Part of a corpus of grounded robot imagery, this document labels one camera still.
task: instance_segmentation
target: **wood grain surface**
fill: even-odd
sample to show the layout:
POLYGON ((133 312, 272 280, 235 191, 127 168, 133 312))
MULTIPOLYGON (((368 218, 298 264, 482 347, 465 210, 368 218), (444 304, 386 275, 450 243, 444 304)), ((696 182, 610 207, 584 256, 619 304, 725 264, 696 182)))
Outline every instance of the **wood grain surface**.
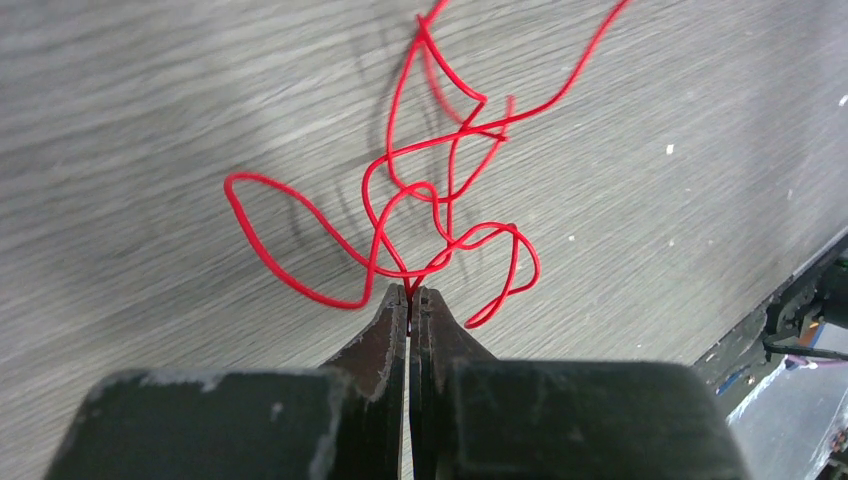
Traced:
MULTIPOLYGON (((495 119, 508 93, 519 109, 550 96, 612 4, 456 0, 434 35, 495 119)), ((363 326, 371 307, 330 310, 276 281, 221 184, 245 169, 289 182, 364 251, 358 184, 428 6, 0 0, 0 478, 41 475, 111 371, 312 366, 363 326)), ((543 262, 474 335, 503 357, 694 361, 848 225, 846 25, 844 0, 635 0, 573 93, 515 127, 459 204, 459 228, 515 222, 543 262)), ((401 144, 451 128, 421 77, 401 144)), ((464 145, 460 171, 485 147, 464 145)), ((443 178, 445 158, 407 157, 402 175, 443 178)), ((304 208, 239 193, 284 266, 360 295, 363 270, 304 208)), ((424 206, 390 229, 410 264, 439 248, 424 206)), ((466 318, 508 250, 460 256, 428 286, 466 318)))

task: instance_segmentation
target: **gray table surface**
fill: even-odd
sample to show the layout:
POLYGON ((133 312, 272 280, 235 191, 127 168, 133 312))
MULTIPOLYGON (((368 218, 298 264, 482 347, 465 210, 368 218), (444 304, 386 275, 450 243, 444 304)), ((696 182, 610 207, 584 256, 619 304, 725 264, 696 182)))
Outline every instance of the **gray table surface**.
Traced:
MULTIPOLYGON (((435 36, 493 119, 508 93, 549 96, 612 4, 457 0, 435 36)), ((363 326, 373 303, 330 310, 265 270, 221 183, 290 182, 364 249, 359 179, 427 7, 0 0, 0 478, 38 477, 113 370, 312 366, 363 326)), ((459 206, 460 227, 516 222, 544 266, 474 335, 504 357, 694 361, 848 225, 846 25, 844 0, 635 0, 459 206)), ((399 143, 450 127, 420 80, 399 143)), ((443 154, 404 178, 442 178, 443 154)), ((359 295, 362 270, 302 208, 239 191, 286 267, 359 295)), ((410 203, 390 227, 412 264, 439 246, 426 217, 410 203)), ((468 253, 428 285, 465 318, 507 256, 468 253)))

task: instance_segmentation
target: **white paint speck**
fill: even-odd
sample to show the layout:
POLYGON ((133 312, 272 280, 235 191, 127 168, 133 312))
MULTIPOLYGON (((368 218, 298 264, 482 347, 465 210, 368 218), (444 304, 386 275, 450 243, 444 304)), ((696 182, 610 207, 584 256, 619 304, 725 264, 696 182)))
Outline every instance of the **white paint speck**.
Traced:
POLYGON ((578 443, 583 443, 586 441, 586 437, 583 436, 583 432, 580 431, 579 427, 574 427, 574 429, 568 433, 568 439, 572 442, 578 443))
POLYGON ((277 403, 271 405, 271 421, 276 422, 277 418, 280 416, 280 414, 282 412, 283 412, 283 404, 282 403, 277 402, 277 403))

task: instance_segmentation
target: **red wire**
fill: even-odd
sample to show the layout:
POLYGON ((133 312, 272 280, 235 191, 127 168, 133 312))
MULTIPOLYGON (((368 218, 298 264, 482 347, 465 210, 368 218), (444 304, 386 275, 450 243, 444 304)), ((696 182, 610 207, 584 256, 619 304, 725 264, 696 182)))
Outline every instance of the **red wire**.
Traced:
POLYGON ((361 308, 365 306, 365 304, 368 303, 368 300, 371 298, 371 293, 374 286, 374 277, 376 275, 383 275, 390 278, 400 278, 403 281, 404 287, 406 289, 406 294, 411 299, 412 295, 415 293, 415 290, 421 286, 422 282, 428 275, 441 271, 450 264, 454 252, 460 250, 467 251, 480 248, 502 234, 509 234, 512 236, 512 251, 510 256, 509 269, 507 270, 506 280, 504 281, 501 293, 493 300, 491 300, 488 304, 486 304, 479 312, 477 312, 470 319, 468 319, 468 321, 465 322, 465 326, 467 328, 476 328, 480 325, 483 325, 489 319, 491 319, 492 316, 495 315, 495 313, 497 313, 497 311, 501 308, 507 297, 528 290, 539 281, 539 275, 541 273, 541 264, 539 261, 539 256, 536 253, 536 249, 533 247, 527 237, 525 237, 524 234, 522 234, 514 224, 484 222, 472 227, 459 237, 455 237, 453 225, 454 202, 468 191, 474 181, 479 178, 479 176, 483 173, 483 170, 485 170, 485 168, 494 159, 495 155, 497 154, 500 147, 504 144, 504 142, 507 142, 509 140, 506 134, 510 125, 544 112, 545 110, 553 107, 554 104, 556 104, 559 100, 562 99, 562 97, 564 97, 568 93, 571 87, 574 86, 574 83, 577 81, 577 78, 580 76, 580 73, 586 67, 589 58, 592 56, 592 53, 594 52, 601 38, 604 36, 606 31, 609 29, 610 25, 618 17, 618 15, 621 14, 627 4, 630 3, 630 0, 620 0, 618 4, 612 9, 612 11, 610 11, 606 19, 603 21, 603 23, 601 23, 601 26, 595 32, 595 35, 592 37, 591 41, 583 52, 583 55, 580 57, 580 60, 577 62, 577 65, 574 67, 574 70, 571 72, 571 75, 568 77, 565 84, 547 102, 530 110, 516 114, 513 112, 515 100, 512 96, 508 96, 506 102, 506 112, 503 118, 494 122, 489 122, 477 126, 473 125, 473 122, 488 104, 488 98, 482 93, 479 93, 473 88, 471 88, 468 84, 466 84, 462 80, 462 78, 460 78, 460 76, 456 73, 456 71, 454 71, 450 67, 447 60, 442 55, 441 51, 433 40, 433 37, 429 31, 430 26, 436 20, 441 11, 445 8, 445 6, 447 6, 448 1, 449 0, 440 0, 426 17, 417 17, 419 24, 418 35, 416 36, 415 41, 413 42, 412 46, 409 49, 409 52, 407 53, 406 61, 403 66, 403 71, 401 72, 400 79, 398 80, 397 88, 395 89, 395 94, 392 99, 391 110, 389 111, 388 125, 386 128, 386 153, 368 166, 362 178, 362 205, 374 229, 374 234, 371 239, 371 248, 367 256, 357 252, 356 249, 354 249, 353 246, 347 240, 345 240, 345 238, 339 233, 339 231, 335 227, 333 227, 333 225, 327 220, 327 218, 321 213, 321 211, 314 204, 312 204, 309 199, 307 199, 305 196, 303 196, 300 192, 296 191, 292 187, 276 180, 273 180, 271 178, 268 178, 264 175, 249 172, 233 173, 229 175, 224 181, 224 192, 226 193, 227 199, 229 200, 230 205, 233 208, 233 212, 235 213, 236 219, 238 220, 239 225, 244 231, 244 235, 245 237, 247 237, 247 241, 256 251, 256 254, 259 256, 262 262, 268 267, 269 270, 271 270, 274 275, 277 276, 277 278, 283 281, 283 283, 316 302, 335 308, 361 308), (442 137, 425 140, 423 142, 395 149, 393 145, 393 139, 397 113, 400 108, 401 97, 404 86, 406 85, 406 80, 409 77, 412 65, 415 61, 415 55, 419 51, 421 51, 422 53, 424 71, 427 76, 427 82, 429 83, 430 88, 433 92, 433 96, 435 97, 439 105, 442 107, 442 109, 456 123, 459 124, 459 128, 456 132, 444 135, 442 137), (445 73, 451 83, 453 83, 463 94, 465 94, 472 100, 477 101, 477 106, 467 117, 463 118, 462 115, 460 115, 448 103, 447 98, 445 97, 444 93, 442 92, 441 86, 439 85, 438 79, 436 78, 436 74, 433 69, 434 62, 436 65, 439 66, 442 72, 445 73), (474 169, 474 171, 471 173, 471 175, 469 175, 465 182, 462 183, 459 189, 456 189, 456 156, 457 151, 459 149, 459 142, 463 138, 468 137, 469 135, 484 136, 492 139, 493 142, 491 148, 489 149, 488 153, 483 158, 483 160, 480 162, 480 164, 474 169), (439 196, 438 189, 431 183, 416 182, 407 185, 397 175, 397 172, 395 170, 395 160, 398 157, 446 142, 450 142, 451 145, 450 154, 448 157, 448 181, 447 192, 445 196, 439 196), (371 177, 373 176, 374 172, 384 164, 388 169, 390 178, 398 187, 399 191, 389 200, 389 202, 382 209, 382 211, 380 211, 378 215, 376 210, 374 209, 374 206, 371 203, 369 185, 371 183, 371 177), (346 301, 324 295, 307 287, 299 280, 297 280, 294 276, 292 276, 290 273, 285 271, 285 269, 283 269, 277 263, 277 261, 274 260, 273 255, 271 255, 268 249, 265 248, 265 245, 259 239, 259 235, 253 228, 253 225, 251 224, 250 219, 248 218, 247 213, 245 212, 244 207, 241 204, 241 201, 235 193, 235 184, 237 182, 256 182, 266 185, 275 190, 290 195, 295 200, 300 202, 303 206, 305 206, 307 210, 309 210, 312 215, 315 216, 315 219, 318 220, 318 223, 320 223, 321 226, 323 226, 324 229, 326 229, 327 232, 333 237, 333 239, 335 239, 339 246, 341 246, 342 249, 344 249, 344 251, 351 256, 351 258, 353 258, 355 261, 365 267, 365 285, 363 288, 362 297, 358 300, 346 301), (395 248, 392 241, 389 239, 389 235, 386 233, 385 230, 386 222, 388 221, 389 216, 391 215, 395 206, 406 197, 413 197, 417 200, 428 202, 431 204, 433 224, 436 228, 436 231, 445 241, 444 249, 442 249, 442 251, 439 252, 435 257, 433 257, 433 259, 430 260, 430 262, 424 268, 418 270, 410 270, 409 268, 407 268, 406 264, 403 261, 403 258, 395 248), (441 218, 441 204, 446 205, 446 214, 444 222, 441 218), (515 276, 516 271, 518 270, 518 262, 520 260, 522 247, 527 250, 533 261, 533 276, 527 283, 519 287, 514 287, 513 283, 515 282, 515 276), (386 251, 389 252, 389 255, 392 257, 397 266, 396 270, 381 267, 377 264, 377 258, 379 256, 381 248, 385 248, 386 251))

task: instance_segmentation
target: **black cable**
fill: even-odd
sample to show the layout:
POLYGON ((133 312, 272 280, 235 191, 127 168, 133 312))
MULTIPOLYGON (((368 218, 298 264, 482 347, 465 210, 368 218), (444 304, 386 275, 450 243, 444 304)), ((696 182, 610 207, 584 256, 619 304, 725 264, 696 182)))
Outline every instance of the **black cable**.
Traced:
POLYGON ((801 345, 778 345, 770 340, 772 337, 763 339, 763 347, 769 353, 778 355, 797 355, 799 357, 826 358, 828 360, 848 361, 848 353, 834 350, 821 350, 818 348, 803 347, 801 345))

